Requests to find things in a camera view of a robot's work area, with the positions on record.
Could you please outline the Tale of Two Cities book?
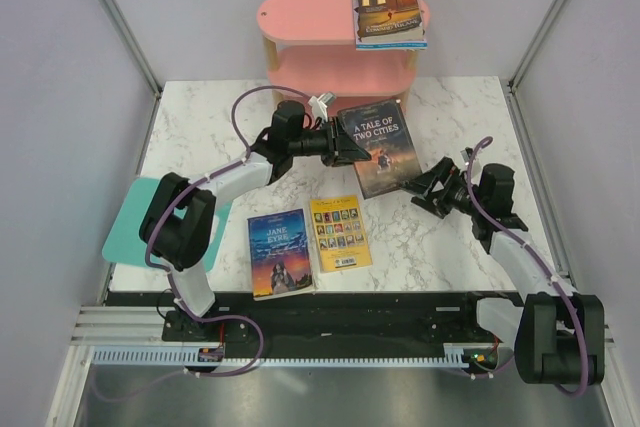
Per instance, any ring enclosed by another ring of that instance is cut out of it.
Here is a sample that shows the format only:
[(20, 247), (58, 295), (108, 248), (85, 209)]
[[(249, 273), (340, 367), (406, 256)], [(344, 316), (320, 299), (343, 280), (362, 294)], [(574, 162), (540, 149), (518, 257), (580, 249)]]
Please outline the Tale of Two Cities book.
[(344, 109), (338, 117), (356, 144), (371, 155), (369, 161), (354, 164), (364, 199), (395, 191), (422, 173), (397, 100)]

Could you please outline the Jane Eyre book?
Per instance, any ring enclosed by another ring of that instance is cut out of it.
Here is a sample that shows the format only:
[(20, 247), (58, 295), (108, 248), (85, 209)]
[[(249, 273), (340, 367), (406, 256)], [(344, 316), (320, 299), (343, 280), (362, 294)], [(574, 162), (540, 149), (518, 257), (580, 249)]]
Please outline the Jane Eyre book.
[(249, 218), (253, 297), (257, 301), (310, 293), (315, 282), (304, 211)]

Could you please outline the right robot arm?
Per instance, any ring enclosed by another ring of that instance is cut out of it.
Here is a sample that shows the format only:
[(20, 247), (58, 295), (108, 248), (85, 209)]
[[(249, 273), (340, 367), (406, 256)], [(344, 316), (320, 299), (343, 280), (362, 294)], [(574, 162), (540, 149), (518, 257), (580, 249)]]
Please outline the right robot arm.
[(604, 307), (546, 264), (513, 211), (514, 187), (508, 166), (487, 164), (479, 183), (472, 184), (449, 157), (401, 184), (413, 204), (436, 217), (453, 210), (468, 215), (474, 238), (507, 273), (523, 302), (481, 299), (458, 315), (460, 333), (473, 341), (490, 332), (498, 337), (512, 350), (526, 383), (573, 385), (582, 392), (604, 379)]

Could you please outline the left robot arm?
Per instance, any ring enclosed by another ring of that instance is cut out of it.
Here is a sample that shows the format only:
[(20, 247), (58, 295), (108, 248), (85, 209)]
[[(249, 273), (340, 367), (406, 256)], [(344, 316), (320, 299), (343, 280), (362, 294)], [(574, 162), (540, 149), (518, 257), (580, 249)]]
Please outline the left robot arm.
[(176, 303), (187, 314), (185, 329), (198, 340), (211, 339), (220, 325), (210, 309), (215, 294), (200, 265), (217, 208), (277, 182), (296, 157), (317, 156), (328, 167), (371, 159), (339, 118), (324, 116), (307, 127), (305, 117), (301, 103), (285, 100), (241, 157), (193, 181), (170, 172), (156, 188), (139, 227), (145, 262), (167, 273)]

